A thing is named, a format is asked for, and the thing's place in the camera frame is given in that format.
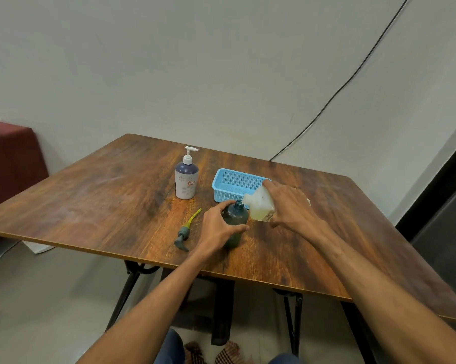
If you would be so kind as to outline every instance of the jeans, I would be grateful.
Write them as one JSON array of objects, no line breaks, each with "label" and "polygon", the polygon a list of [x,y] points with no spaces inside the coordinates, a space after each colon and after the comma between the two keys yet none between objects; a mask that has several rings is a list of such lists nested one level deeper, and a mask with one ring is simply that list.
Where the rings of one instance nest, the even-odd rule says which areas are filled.
[{"label": "jeans", "polygon": [[[184,359],[183,341],[171,328],[164,338],[154,364],[184,364]],[[302,364],[302,361],[295,355],[284,353],[275,356],[268,364]]]}]

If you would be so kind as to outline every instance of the blue plastic basket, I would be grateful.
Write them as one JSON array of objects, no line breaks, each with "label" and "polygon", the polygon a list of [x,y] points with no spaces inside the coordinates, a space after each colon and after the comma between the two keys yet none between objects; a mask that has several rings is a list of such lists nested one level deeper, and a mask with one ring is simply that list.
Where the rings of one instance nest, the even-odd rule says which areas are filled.
[{"label": "blue plastic basket", "polygon": [[214,200],[216,202],[229,199],[242,200],[245,194],[255,193],[265,179],[266,177],[220,168],[211,184],[211,188],[214,190]]}]

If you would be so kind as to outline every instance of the hand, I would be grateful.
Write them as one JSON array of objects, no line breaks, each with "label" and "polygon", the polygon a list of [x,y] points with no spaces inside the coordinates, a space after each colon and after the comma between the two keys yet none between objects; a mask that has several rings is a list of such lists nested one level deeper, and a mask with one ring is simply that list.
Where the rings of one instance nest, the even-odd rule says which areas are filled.
[{"label": "hand", "polygon": [[299,189],[265,179],[262,185],[268,190],[275,206],[270,220],[272,227],[282,226],[297,232],[308,240],[315,240],[328,224],[321,220]]},{"label": "hand", "polygon": [[203,228],[198,244],[193,252],[201,253],[205,258],[209,258],[215,251],[218,251],[225,245],[228,238],[237,232],[248,230],[247,225],[228,225],[221,216],[221,212],[234,200],[226,200],[207,210],[203,215]]}]

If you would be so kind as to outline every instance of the pump nozzle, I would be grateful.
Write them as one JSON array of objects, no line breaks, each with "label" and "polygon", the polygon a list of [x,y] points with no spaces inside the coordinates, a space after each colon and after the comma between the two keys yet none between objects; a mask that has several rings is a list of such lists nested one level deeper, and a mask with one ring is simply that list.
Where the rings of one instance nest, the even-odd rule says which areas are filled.
[{"label": "pump nozzle", "polygon": [[198,152],[199,149],[197,148],[194,148],[194,147],[189,147],[189,146],[186,146],[186,150],[188,152],[188,154],[186,154],[184,157],[183,157],[183,164],[185,165],[190,165],[193,163],[193,158],[191,157],[191,155],[189,154],[190,151],[195,151],[195,152]]}]

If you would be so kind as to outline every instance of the maroon chair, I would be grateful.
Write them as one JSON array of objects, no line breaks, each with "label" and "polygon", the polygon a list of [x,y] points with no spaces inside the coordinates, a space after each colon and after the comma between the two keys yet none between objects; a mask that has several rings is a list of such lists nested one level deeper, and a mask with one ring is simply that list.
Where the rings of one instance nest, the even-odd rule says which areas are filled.
[{"label": "maroon chair", "polygon": [[0,203],[48,177],[31,128],[0,122]]}]

